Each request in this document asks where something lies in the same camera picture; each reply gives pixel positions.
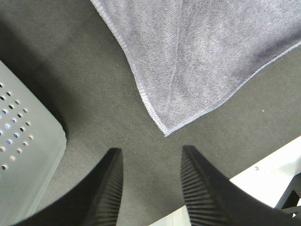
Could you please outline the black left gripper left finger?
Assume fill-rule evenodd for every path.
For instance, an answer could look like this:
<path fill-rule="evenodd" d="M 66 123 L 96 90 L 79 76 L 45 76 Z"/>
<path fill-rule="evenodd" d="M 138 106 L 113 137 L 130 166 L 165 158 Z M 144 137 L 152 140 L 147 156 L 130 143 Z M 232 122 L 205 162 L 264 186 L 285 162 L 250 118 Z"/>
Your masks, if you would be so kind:
<path fill-rule="evenodd" d="M 123 193 L 123 154 L 111 148 L 91 172 L 56 202 L 19 226 L 115 226 Z"/>

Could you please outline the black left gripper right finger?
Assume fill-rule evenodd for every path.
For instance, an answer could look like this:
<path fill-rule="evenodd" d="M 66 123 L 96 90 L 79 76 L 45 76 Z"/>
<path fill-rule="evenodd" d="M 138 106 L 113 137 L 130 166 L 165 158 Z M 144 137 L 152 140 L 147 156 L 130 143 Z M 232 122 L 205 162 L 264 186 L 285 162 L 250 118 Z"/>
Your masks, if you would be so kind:
<path fill-rule="evenodd" d="M 274 209 L 234 185 L 196 147 L 185 145 L 181 185 L 193 226 L 299 226 L 301 220 Z"/>

